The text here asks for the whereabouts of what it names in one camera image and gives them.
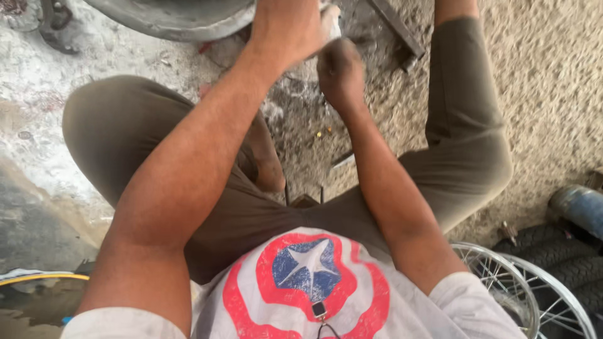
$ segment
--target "black cord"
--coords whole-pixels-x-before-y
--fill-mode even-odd
[[[320,325],[320,328],[318,329],[318,336],[316,337],[316,339],[320,339],[320,331],[323,329],[323,327],[327,326],[328,328],[331,329],[331,331],[333,331],[333,334],[335,334],[335,338],[337,339],[341,339],[341,337],[337,334],[337,332],[335,332],[335,329],[333,327],[331,327],[331,325],[327,324],[327,323],[323,323],[322,325]]]

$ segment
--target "chrome rim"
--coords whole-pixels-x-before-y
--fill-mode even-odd
[[[569,331],[587,339],[597,335],[586,310],[570,290],[542,268],[512,255],[502,256],[521,272],[532,293],[552,292],[551,301],[539,308],[540,328],[537,338],[547,339],[542,326],[556,326],[560,331]]]
[[[522,332],[536,339],[540,329],[540,310],[523,274],[500,254],[466,242],[451,244],[469,270],[506,310]]]

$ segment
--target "right hand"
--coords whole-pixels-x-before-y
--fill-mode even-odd
[[[248,46],[284,71],[325,45],[321,19],[318,0],[259,0]]]
[[[327,101],[344,122],[366,111],[360,53],[349,39],[337,39],[318,55],[318,81]]]

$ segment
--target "tire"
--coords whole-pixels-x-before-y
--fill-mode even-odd
[[[589,314],[603,312],[603,280],[577,288],[573,295]]]
[[[603,257],[571,259],[552,267],[548,272],[574,291],[583,285],[603,280]]]
[[[558,227],[544,224],[519,231],[516,237],[517,246],[514,246],[510,240],[505,239],[501,240],[492,249],[495,252],[517,255],[521,251],[537,244],[555,239],[567,239],[565,231]]]
[[[545,270],[570,259],[596,255],[597,252],[593,248],[575,239],[543,242],[517,254],[518,257]]]

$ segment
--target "man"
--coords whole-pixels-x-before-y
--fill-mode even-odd
[[[400,161],[353,44],[323,49],[360,188],[306,210],[260,192],[284,180],[255,116],[323,47],[316,0],[260,0],[249,44],[196,106],[134,77],[77,90],[65,140],[116,212],[63,338],[523,338],[443,236],[512,172],[478,16],[476,0],[435,0],[429,149]],[[213,280],[192,310],[189,278]]]

